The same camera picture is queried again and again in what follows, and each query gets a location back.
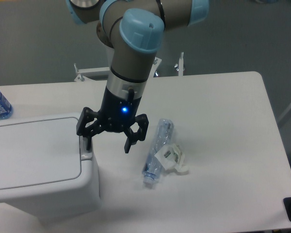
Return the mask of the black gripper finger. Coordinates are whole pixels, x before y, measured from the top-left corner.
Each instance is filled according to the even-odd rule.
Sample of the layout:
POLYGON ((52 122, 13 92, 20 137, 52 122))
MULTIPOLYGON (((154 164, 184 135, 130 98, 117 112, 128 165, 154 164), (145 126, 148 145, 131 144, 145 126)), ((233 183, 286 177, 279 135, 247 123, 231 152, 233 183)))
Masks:
POLYGON ((92 137, 104 131, 101 112, 84 107, 76 125, 76 134, 86 139, 86 150, 92 148, 92 137))
POLYGON ((123 128, 123 132, 127 137, 125 145, 124 145, 125 153, 129 153, 131 146, 135 145, 138 141, 145 140, 148 125, 149 125, 149 121, 146 114, 140 114, 138 116, 134 116, 132 119, 128 121, 128 123, 123 128), (131 126, 135 123, 137 123, 139 126, 136 132, 134 132, 131 128, 131 126))

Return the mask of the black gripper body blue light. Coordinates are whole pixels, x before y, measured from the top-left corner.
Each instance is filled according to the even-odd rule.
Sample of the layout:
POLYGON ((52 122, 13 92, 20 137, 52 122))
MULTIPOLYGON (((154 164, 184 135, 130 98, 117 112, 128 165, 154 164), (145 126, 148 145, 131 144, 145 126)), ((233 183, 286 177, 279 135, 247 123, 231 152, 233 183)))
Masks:
POLYGON ((121 133, 124 129, 132 126, 136 120, 137 110, 141 98, 127 99, 114 95, 105 88, 101 108, 99 110, 99 121, 104 131, 121 133))

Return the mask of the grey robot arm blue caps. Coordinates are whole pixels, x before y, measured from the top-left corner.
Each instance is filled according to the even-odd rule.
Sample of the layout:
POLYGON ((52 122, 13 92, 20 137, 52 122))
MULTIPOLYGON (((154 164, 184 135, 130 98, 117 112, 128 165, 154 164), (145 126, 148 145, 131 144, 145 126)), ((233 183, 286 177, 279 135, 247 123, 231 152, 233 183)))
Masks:
POLYGON ((102 132, 124 133, 125 152, 144 141, 146 114, 137 110, 157 51, 167 30, 203 21, 207 0, 68 0, 78 24, 99 21, 97 33, 114 50, 99 111, 85 107, 76 133, 92 149, 92 138, 102 132))

